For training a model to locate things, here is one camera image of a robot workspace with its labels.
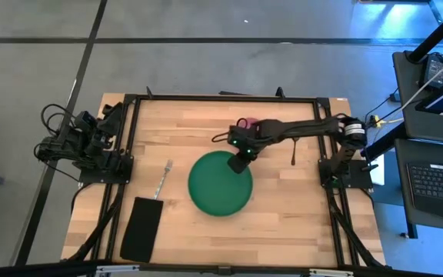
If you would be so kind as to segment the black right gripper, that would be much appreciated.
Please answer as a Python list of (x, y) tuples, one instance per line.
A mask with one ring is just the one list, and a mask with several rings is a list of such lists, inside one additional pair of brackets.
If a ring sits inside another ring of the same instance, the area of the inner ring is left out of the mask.
[(238, 151), (228, 159), (228, 166), (235, 173), (242, 173), (256, 159), (259, 152), (265, 147), (262, 138), (257, 138), (256, 127), (240, 127), (230, 125), (228, 129), (228, 144), (234, 146)]

